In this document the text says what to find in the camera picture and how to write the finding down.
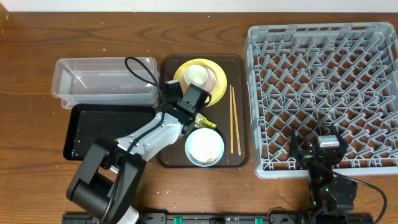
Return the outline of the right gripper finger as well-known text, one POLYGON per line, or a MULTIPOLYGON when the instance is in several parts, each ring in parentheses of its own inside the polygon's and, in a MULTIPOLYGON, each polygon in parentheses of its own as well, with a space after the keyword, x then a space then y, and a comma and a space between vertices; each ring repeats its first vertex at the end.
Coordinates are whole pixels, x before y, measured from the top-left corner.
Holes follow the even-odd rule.
POLYGON ((338 142, 339 142, 339 145, 340 145, 340 149, 342 150, 342 151, 347 151, 347 148, 348 148, 348 143, 341 137, 341 135, 339 134, 339 132, 337 131, 337 129, 335 128, 335 125, 334 124, 331 124, 330 125, 330 131, 331 131, 331 133, 334 135, 334 136, 336 136, 336 138, 337 138, 337 140, 338 140, 338 142))
POLYGON ((292 128, 292 133, 290 137, 289 156, 295 159, 301 159, 303 157, 302 150, 299 150, 297 134, 294 128, 292 128))

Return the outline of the green yellow snack wrapper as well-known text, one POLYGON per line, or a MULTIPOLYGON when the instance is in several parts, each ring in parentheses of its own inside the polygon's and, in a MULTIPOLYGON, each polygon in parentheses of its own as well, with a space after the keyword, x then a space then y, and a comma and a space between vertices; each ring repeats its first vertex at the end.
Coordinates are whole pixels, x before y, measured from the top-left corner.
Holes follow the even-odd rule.
POLYGON ((216 129, 217 124, 208 120, 204 115, 201 113, 197 113, 195 117, 195 127, 196 128, 209 128, 209 129, 216 129))

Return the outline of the light blue bowl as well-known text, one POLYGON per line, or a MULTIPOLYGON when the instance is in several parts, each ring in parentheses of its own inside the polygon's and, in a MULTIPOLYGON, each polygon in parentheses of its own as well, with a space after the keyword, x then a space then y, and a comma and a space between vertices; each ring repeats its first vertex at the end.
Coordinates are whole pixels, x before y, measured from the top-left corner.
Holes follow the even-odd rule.
POLYGON ((209 128, 197 129, 188 135, 185 141, 185 153, 196 166, 213 166, 223 156, 223 138, 215 130, 209 128))

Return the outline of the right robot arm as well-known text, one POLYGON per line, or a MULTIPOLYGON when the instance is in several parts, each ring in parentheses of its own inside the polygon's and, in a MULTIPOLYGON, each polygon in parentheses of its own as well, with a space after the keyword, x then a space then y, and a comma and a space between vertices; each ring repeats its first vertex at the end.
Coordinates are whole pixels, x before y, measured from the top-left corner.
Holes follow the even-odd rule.
POLYGON ((333 173, 347 152, 348 143, 334 125, 330 135, 318 137, 309 150, 299 148, 297 132, 292 129, 289 156, 296 167, 308 170, 309 197, 314 207, 309 209, 302 223, 348 223, 347 212, 354 209, 358 185, 333 173))

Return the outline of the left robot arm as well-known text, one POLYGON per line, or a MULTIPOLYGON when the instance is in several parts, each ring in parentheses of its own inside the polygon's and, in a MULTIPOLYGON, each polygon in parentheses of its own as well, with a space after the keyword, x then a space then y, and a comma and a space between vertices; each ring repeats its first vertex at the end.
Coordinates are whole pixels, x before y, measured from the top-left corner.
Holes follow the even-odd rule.
POLYGON ((180 82, 172 80, 161 97, 161 111, 145 126, 111 142, 96 140, 67 188, 67 199, 100 223, 138 221, 131 204, 147 162, 193 129, 211 94, 194 84, 182 91, 180 82))

